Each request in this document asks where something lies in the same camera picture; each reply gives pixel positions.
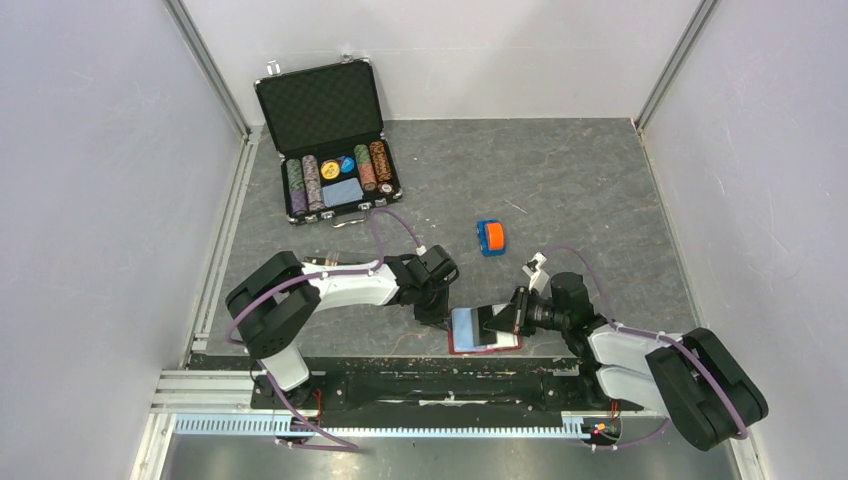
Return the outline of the red leather card holder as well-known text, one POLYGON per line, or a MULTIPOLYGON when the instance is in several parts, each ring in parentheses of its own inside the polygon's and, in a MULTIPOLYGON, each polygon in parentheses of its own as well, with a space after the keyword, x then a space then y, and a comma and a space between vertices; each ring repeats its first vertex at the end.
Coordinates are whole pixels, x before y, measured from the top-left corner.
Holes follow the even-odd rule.
POLYGON ((506 304, 454 308, 448 322, 448 351, 451 355, 483 355, 517 351, 520 336, 487 330, 484 324, 507 307, 506 304))

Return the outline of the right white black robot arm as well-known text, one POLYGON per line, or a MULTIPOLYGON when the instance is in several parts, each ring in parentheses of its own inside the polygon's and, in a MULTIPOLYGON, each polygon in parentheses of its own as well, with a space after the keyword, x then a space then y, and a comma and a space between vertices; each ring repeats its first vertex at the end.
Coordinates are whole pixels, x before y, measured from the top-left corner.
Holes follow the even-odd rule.
POLYGON ((545 284, 549 296, 520 286, 508 303, 473 310, 473 339, 486 345, 500 334, 521 340, 555 331, 581 362, 577 392, 585 405, 624 401, 654 411, 701 451, 746 437, 768 416, 764 394, 713 331, 626 327, 596 312, 581 275, 558 273, 545 284))

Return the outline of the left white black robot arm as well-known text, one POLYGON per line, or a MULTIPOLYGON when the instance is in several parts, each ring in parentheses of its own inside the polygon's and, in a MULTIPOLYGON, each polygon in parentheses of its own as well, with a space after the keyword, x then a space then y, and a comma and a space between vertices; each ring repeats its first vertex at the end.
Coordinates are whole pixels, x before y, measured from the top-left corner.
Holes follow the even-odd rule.
POLYGON ((225 298, 229 342, 243 346, 276 383, 290 407, 306 405, 314 381, 295 339, 313 314, 356 305, 410 306, 416 321, 448 315, 449 288, 459 267, 435 245, 413 254, 361 264, 301 262, 291 251, 273 255, 225 298))

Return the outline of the clear box with black cards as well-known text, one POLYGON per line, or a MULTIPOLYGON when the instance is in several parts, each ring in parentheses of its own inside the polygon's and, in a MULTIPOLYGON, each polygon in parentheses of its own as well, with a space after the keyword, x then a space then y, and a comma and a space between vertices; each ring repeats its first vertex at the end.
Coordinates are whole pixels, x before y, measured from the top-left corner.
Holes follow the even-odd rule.
POLYGON ((362 270, 368 269, 375 264, 378 255, 375 253, 350 252, 338 250, 318 249, 303 256, 304 264, 313 264, 322 267, 339 267, 342 269, 362 270))

